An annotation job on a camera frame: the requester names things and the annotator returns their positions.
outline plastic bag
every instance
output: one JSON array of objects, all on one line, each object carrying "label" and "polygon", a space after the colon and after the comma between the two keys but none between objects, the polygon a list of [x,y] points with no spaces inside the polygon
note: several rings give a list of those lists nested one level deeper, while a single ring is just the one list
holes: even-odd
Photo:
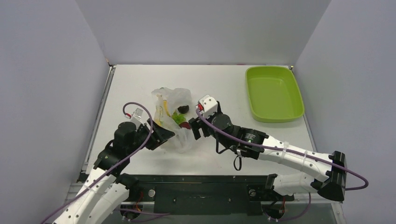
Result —
[{"label": "plastic bag", "polygon": [[176,149],[180,153],[192,148],[194,135],[191,130],[181,128],[180,123],[187,121],[185,114],[181,114],[178,108],[181,106],[192,106],[191,92],[188,89],[176,88],[160,88],[151,92],[155,104],[156,113],[154,121],[161,127],[175,133],[168,142],[162,145],[164,148]]}]

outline tabletop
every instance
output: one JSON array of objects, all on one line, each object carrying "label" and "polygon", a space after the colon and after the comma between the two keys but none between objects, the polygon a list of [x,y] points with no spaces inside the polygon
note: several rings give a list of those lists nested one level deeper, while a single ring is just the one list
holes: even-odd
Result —
[{"label": "tabletop", "polygon": [[[245,72],[250,65],[117,65],[107,95],[99,127],[92,145],[87,173],[93,167],[100,151],[113,139],[114,131],[121,122],[128,121],[122,113],[126,102],[137,102],[154,115],[156,106],[151,96],[161,87],[186,88],[191,91],[193,103],[206,94],[221,104],[233,124],[253,128],[280,141],[313,151],[304,117],[288,123],[262,123],[251,116]],[[136,106],[128,106],[133,112]],[[142,175],[287,175],[299,171],[283,165],[242,159],[242,170],[233,167],[235,154],[226,151],[216,154],[215,139],[200,138],[193,148],[179,153],[172,148],[159,147],[154,151],[143,149],[131,157],[124,173]]]}]

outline white wall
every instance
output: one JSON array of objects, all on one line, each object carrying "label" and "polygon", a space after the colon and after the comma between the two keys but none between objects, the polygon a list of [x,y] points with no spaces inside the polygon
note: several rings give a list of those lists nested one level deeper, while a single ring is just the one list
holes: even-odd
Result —
[{"label": "white wall", "polygon": [[[370,181],[346,192],[349,224],[394,223],[396,1],[332,0],[295,66],[320,152]],[[349,175],[347,186],[362,182]]]},{"label": "white wall", "polygon": [[330,0],[76,0],[112,64],[294,64]]},{"label": "white wall", "polygon": [[108,65],[73,0],[0,2],[0,217],[38,223],[81,169]]}]

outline green tray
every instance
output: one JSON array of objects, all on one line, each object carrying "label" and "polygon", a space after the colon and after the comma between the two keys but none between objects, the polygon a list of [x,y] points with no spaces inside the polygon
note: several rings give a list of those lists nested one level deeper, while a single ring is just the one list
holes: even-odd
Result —
[{"label": "green tray", "polygon": [[253,118],[260,122],[289,122],[304,114],[293,73],[278,66],[258,66],[246,70],[247,93]]}]

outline purple cable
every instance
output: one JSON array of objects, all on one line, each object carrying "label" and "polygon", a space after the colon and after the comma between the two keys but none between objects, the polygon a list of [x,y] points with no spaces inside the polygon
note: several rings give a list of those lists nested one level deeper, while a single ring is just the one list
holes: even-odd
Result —
[{"label": "purple cable", "polygon": [[[234,137],[234,136],[232,136],[232,135],[229,135],[229,134],[225,133],[224,131],[218,129],[218,128],[215,127],[214,125],[212,125],[208,120],[206,120],[206,119],[199,113],[199,111],[200,111],[200,110],[197,109],[197,110],[196,110],[196,113],[197,113],[198,117],[199,117],[205,124],[207,124],[207,125],[208,125],[210,128],[212,128],[214,131],[216,131],[216,132],[218,132],[218,133],[220,133],[220,134],[222,134],[222,135],[224,135],[224,136],[226,136],[226,137],[228,137],[228,138],[230,138],[230,139],[232,139],[232,140],[234,140],[234,141],[237,141],[237,142],[239,142],[239,143],[242,143],[242,144],[245,144],[245,145],[248,145],[248,146],[256,146],[256,147],[266,148],[266,149],[272,149],[272,150],[276,150],[276,151],[283,151],[282,148],[275,148],[275,147],[271,147],[271,146],[263,146],[263,145],[259,145],[259,144],[255,144],[255,143],[251,143],[251,142],[247,142],[247,141],[243,141],[243,140],[238,139],[238,138],[236,138],[236,137]],[[297,155],[300,155],[300,156],[306,156],[307,158],[310,158],[310,159],[313,159],[313,160],[317,160],[317,161],[320,161],[320,162],[322,162],[322,163],[331,165],[331,166],[336,167],[336,168],[338,168],[338,169],[341,169],[341,170],[343,170],[343,171],[345,171],[345,172],[347,172],[347,173],[350,173],[350,174],[352,174],[352,175],[354,175],[354,176],[356,176],[356,177],[358,177],[359,179],[361,179],[361,180],[364,181],[364,185],[362,185],[362,186],[353,187],[353,188],[345,188],[345,190],[360,190],[360,189],[364,189],[364,188],[366,188],[366,187],[368,186],[368,180],[367,180],[366,178],[364,178],[363,176],[361,176],[361,175],[355,173],[354,171],[351,171],[351,170],[349,170],[349,169],[347,169],[347,168],[345,168],[345,167],[343,167],[343,166],[340,166],[340,165],[338,165],[338,164],[335,164],[335,163],[332,163],[332,162],[323,160],[323,159],[318,158],[318,157],[315,157],[315,156],[305,155],[304,153],[301,153],[301,152],[298,152],[298,151],[295,151],[295,150],[292,150],[292,149],[287,149],[287,152],[289,152],[289,153],[294,153],[294,154],[297,154]]]},{"label": "purple cable", "polygon": [[168,216],[170,215],[170,213],[151,213],[151,212],[144,212],[144,211],[138,211],[138,210],[134,210],[134,209],[115,209],[116,211],[126,211],[126,212],[134,212],[134,213],[140,213],[140,214],[144,214],[144,215],[151,215],[151,216],[155,216],[153,218],[148,218],[148,219],[144,219],[144,220],[131,220],[131,222],[133,223],[143,223],[143,222],[147,222],[156,218],[161,218],[164,216]]},{"label": "purple cable", "polygon": [[[280,219],[278,219],[278,222],[290,221],[290,220],[298,219],[298,218],[300,218],[301,216],[305,215],[305,214],[308,212],[308,210],[309,210],[309,208],[310,208],[310,206],[311,206],[311,200],[312,200],[311,194],[308,193],[308,195],[309,195],[308,205],[307,205],[307,207],[305,207],[305,209],[304,209],[303,212],[301,212],[299,215],[296,215],[296,216],[293,216],[293,217],[289,217],[289,218],[280,218]],[[275,218],[272,218],[272,217],[269,217],[269,218],[270,218],[270,220],[272,220],[272,221],[276,221]]]},{"label": "purple cable", "polygon": [[150,117],[150,132],[148,133],[147,138],[144,140],[144,142],[130,155],[128,155],[127,157],[125,157],[123,160],[119,161],[118,163],[116,163],[114,166],[112,166],[110,169],[108,169],[104,174],[102,174],[102,176],[100,176],[96,181],[94,181],[91,185],[89,185],[88,188],[86,188],[83,192],[81,192],[81,194],[77,195],[75,198],[73,198],[72,200],[70,200],[69,202],[63,204],[62,206],[60,206],[59,208],[57,208],[56,210],[54,210],[51,214],[47,215],[47,217],[45,217],[40,224],[44,224],[49,218],[51,218],[54,214],[58,213],[60,210],[62,210],[63,208],[65,208],[66,206],[68,206],[69,204],[73,203],[74,201],[76,201],[77,199],[79,199],[82,195],[84,195],[88,189],[92,188],[93,186],[95,186],[95,184],[97,184],[101,179],[103,179],[103,177],[107,176],[112,170],[114,170],[117,166],[119,166],[120,164],[122,164],[123,162],[125,162],[126,160],[129,160],[129,158],[131,158],[131,156],[135,155],[139,150],[141,150],[147,143],[147,141],[150,139],[151,137],[151,132],[153,131],[153,118],[150,114],[150,112],[147,110],[146,107],[144,107],[143,105],[139,104],[139,103],[135,103],[135,102],[129,102],[126,103],[124,105],[124,107],[122,108],[122,111],[124,113],[124,115],[126,115],[125,113],[125,107],[127,105],[138,105],[139,107],[141,107],[142,109],[144,109],[144,111],[148,114],[148,116]]}]

